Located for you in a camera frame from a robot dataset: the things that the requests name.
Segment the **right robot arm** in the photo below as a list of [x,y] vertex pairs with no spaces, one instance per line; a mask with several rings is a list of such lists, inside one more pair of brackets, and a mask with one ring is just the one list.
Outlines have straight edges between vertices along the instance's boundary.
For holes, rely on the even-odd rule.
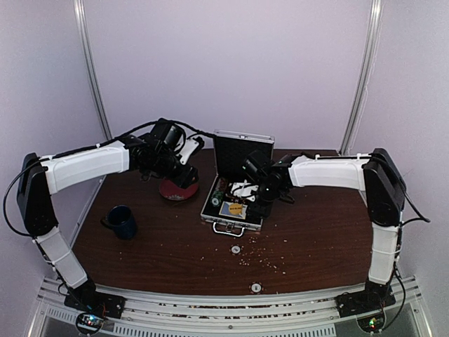
[[267,218],[272,203],[289,200],[294,187],[341,187],[366,196],[373,228],[373,244],[368,281],[373,283],[360,294],[364,309],[374,310],[387,297],[383,285],[391,281],[399,254],[399,232],[406,200],[406,184],[393,159],[384,148],[355,156],[321,156],[301,152],[273,161],[256,150],[242,163],[257,185],[255,201],[248,213]]

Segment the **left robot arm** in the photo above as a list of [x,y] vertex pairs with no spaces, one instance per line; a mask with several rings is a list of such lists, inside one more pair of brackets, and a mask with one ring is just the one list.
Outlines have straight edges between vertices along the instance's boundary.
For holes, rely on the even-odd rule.
[[97,310],[101,297],[61,229],[63,216],[54,196],[88,180],[115,173],[138,171],[144,178],[167,178],[187,188],[198,180],[190,159],[203,147],[201,136],[174,142],[156,140],[148,133],[127,135],[59,154],[24,155],[20,170],[6,188],[2,211],[7,217],[8,193],[17,188],[17,204],[24,229],[17,234],[30,238],[65,286],[86,312]]

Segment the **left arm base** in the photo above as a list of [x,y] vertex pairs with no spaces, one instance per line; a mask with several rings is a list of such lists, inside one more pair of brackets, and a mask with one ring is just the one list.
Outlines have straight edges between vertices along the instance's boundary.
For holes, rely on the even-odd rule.
[[121,318],[126,303],[123,296],[99,292],[91,279],[76,288],[63,285],[67,290],[65,306],[80,311],[74,324],[82,336],[98,333],[109,318]]

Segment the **red card deck box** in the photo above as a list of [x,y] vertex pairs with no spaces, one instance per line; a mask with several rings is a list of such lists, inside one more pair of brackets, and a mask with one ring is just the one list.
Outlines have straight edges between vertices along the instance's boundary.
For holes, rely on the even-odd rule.
[[225,197],[228,198],[231,201],[239,201],[242,199],[245,199],[245,194],[243,191],[246,188],[246,183],[232,183],[227,188],[227,191],[225,192]]

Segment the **red white chip front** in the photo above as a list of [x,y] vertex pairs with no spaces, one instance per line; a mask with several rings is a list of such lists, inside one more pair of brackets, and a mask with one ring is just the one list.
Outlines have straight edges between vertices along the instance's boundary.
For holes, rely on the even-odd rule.
[[259,293],[263,292],[263,289],[264,288],[263,288],[262,284],[259,282],[253,282],[249,286],[249,291],[252,294],[259,294]]

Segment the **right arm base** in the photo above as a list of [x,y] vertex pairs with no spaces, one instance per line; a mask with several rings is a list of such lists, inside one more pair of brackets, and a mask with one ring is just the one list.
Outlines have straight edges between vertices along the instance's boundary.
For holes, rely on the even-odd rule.
[[366,280],[361,291],[344,292],[335,298],[340,318],[357,316],[364,333],[381,333],[387,326],[385,308],[396,303],[391,281],[378,284]]

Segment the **aluminium poker case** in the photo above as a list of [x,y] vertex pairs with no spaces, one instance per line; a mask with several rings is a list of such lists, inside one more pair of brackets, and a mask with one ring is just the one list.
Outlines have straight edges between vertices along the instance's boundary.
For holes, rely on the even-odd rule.
[[242,183],[247,178],[241,167],[243,161],[251,152],[261,150],[269,158],[272,158],[275,138],[273,136],[221,130],[214,131],[214,135],[213,146],[216,174],[201,210],[201,219],[211,223],[213,232],[216,234],[241,237],[246,230],[259,232],[262,228],[263,218],[254,218],[248,215],[248,206],[252,202],[244,200],[231,201],[224,196],[223,202],[229,201],[247,206],[246,219],[243,220],[221,216],[219,211],[222,204],[219,207],[214,207],[210,204],[210,198],[215,191],[218,178],[226,178],[229,185]]

